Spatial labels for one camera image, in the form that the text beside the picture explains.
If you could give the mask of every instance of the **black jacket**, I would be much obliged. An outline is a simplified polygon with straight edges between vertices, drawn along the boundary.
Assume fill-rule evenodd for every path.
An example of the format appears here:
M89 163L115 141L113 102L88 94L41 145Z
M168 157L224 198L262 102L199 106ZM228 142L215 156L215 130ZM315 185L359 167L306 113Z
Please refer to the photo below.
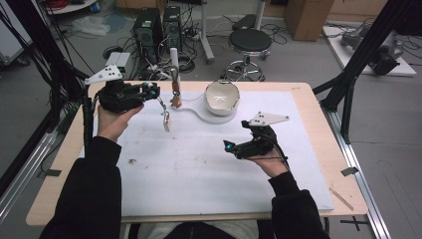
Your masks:
M74 163L41 239L119 238L121 178L115 165L120 150L106 138L93 138L86 157ZM307 190L298 189L291 173L269 181L276 192L272 221L277 238L329 238L313 198Z

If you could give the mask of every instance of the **black box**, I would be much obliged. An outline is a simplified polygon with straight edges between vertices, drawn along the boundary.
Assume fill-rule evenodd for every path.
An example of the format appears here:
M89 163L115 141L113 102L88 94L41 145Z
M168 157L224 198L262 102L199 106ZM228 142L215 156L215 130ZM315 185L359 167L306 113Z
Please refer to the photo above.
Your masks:
M177 52L182 51L182 29L180 18L180 7L167 6L164 8L162 17L164 39L167 52L170 48L176 48Z
M140 47L140 59L146 57L149 63L157 64L160 61L159 45L163 41L159 9L141 8L132 31L136 45Z

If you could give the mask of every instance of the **white ceramic bowl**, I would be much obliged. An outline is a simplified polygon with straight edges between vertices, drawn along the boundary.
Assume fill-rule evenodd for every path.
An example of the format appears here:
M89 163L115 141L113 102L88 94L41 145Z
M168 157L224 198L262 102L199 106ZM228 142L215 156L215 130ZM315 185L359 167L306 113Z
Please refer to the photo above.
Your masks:
M236 111L240 98L238 88L230 82L213 82L205 90L208 111L217 116L228 116Z

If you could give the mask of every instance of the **black pole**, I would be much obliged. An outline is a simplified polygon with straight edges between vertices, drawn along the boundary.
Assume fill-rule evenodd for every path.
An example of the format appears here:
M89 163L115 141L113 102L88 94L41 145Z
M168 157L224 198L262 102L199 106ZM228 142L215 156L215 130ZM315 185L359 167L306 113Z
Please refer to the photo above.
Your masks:
M315 94L319 94L331 88L328 96L320 102L320 105L332 112L336 111L338 104L345 98L341 119L341 135L347 143L350 143L348 130L354 85L363 69L393 30L394 25L406 15L411 3L412 0L387 1L344 70L336 78L313 89Z

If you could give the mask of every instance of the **stand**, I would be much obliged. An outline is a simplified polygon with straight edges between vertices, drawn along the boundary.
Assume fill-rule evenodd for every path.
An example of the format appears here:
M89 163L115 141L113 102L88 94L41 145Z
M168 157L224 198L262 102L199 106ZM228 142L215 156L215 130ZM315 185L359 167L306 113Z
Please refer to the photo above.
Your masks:
M255 22L255 29L260 30L261 21L264 15L265 3L267 0L259 0L257 10L257 20ZM207 39L207 0L202 0L202 32L199 33L202 48L204 49L205 56L207 57L207 64L214 62L214 54L212 53L210 44Z
M205 56L207 57L207 64L214 62L214 54L212 53L210 44L207 39L207 0L202 0L202 32L199 33L202 48L204 49Z
M344 98L340 132L348 144L350 144L348 130L354 84L369 63L369 60L393 30L394 25L406 15L411 2L412 0L387 1L362 43L351 56L344 70L334 79L313 89L314 94L319 94L331 88L328 96L320 102L322 108L326 108L331 112L336 112L338 104Z

